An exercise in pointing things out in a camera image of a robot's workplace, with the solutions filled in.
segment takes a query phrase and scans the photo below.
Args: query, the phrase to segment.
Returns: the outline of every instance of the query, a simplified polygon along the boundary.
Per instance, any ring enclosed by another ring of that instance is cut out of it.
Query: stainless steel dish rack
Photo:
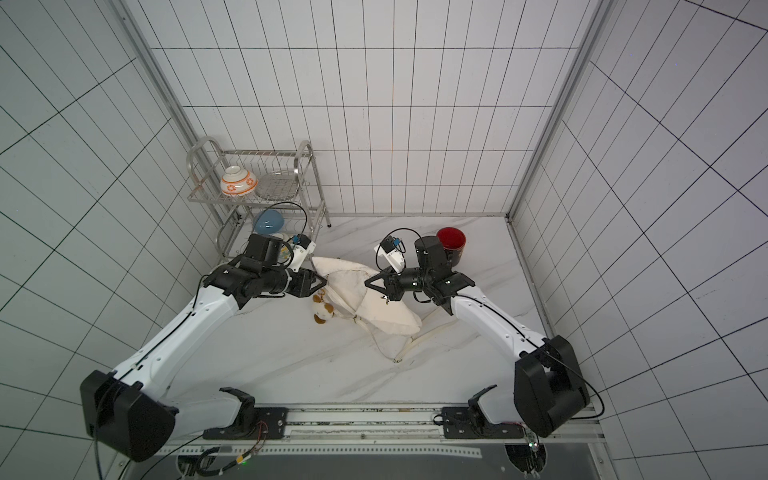
[[[204,156],[198,152],[208,143],[213,149],[211,153],[216,155],[216,160],[211,167],[206,168],[199,162]],[[256,178],[262,178],[266,174],[272,175],[269,176],[268,182],[264,182],[266,187],[260,189],[257,185],[254,191],[247,195],[231,197],[222,192],[218,185],[224,169],[232,165],[240,165],[250,170]],[[195,184],[187,199],[199,204],[220,205],[226,209],[223,212],[223,225],[216,235],[216,248],[223,258],[228,258],[227,253],[243,225],[249,219],[255,220],[261,210],[279,201],[292,201],[306,210],[309,217],[306,228],[309,232],[305,233],[312,240],[316,240],[323,218],[326,219],[328,227],[331,226],[315,154],[309,141],[301,142],[297,151],[224,150],[215,138],[202,137],[187,152],[187,170]],[[312,177],[308,176],[309,170],[313,173]],[[309,189],[313,187],[317,188],[316,196],[310,195]],[[280,213],[286,221],[281,231],[299,233],[302,230],[304,214],[298,207],[284,204],[273,209],[281,210]],[[223,238],[225,230],[230,230],[230,233]]]

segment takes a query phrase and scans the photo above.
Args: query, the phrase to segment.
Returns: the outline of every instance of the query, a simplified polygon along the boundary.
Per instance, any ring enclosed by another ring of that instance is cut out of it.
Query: black mounting plate
[[[266,432],[262,429],[261,436],[267,440],[279,440],[283,437],[286,430],[286,416],[288,409],[284,407],[274,408],[254,408],[254,425],[259,421],[266,423]],[[208,429],[203,432],[203,439],[206,440],[257,440],[259,438],[259,429],[256,427],[247,435],[237,432],[232,427],[223,429]]]
[[[447,439],[522,439],[520,425],[487,425],[483,430],[473,428],[469,407],[442,407],[442,433]]]

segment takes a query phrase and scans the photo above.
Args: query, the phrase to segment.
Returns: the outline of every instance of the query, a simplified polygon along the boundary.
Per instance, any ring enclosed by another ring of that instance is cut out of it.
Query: white tile wall
[[[127,3],[199,135],[308,138],[331,212],[358,214],[508,210],[596,5]]]
[[[140,348],[216,261],[177,126],[112,15],[103,0],[0,5],[3,478],[33,461],[94,478],[80,382]]]
[[[623,480],[761,475],[765,5],[617,2],[514,217]]]

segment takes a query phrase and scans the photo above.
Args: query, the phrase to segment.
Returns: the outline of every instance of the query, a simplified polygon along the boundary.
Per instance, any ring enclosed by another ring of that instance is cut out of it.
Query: red cup
[[[458,265],[464,252],[464,245],[467,244],[467,237],[464,232],[458,228],[445,227],[438,230],[437,238],[445,249],[445,256],[448,257],[451,267]]]

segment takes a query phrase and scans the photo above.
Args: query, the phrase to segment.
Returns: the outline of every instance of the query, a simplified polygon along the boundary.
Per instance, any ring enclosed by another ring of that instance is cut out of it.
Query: white marble surface
[[[373,246],[390,230],[410,227],[421,235],[453,226],[467,236],[456,267],[488,297],[532,329],[543,332],[502,217],[334,218],[319,234],[316,255],[374,266]],[[241,245],[247,238],[243,229]],[[415,235],[396,234],[408,247]],[[437,307],[404,301],[423,319]],[[201,391],[233,386],[259,403],[466,402],[493,383],[509,384],[513,369],[491,343],[458,322],[412,349],[401,363],[385,359],[371,336],[349,320],[315,323],[311,299],[251,300],[195,352],[174,380],[169,396],[195,397]],[[430,316],[422,333],[451,320]],[[379,345],[394,356],[406,338],[374,327]]]

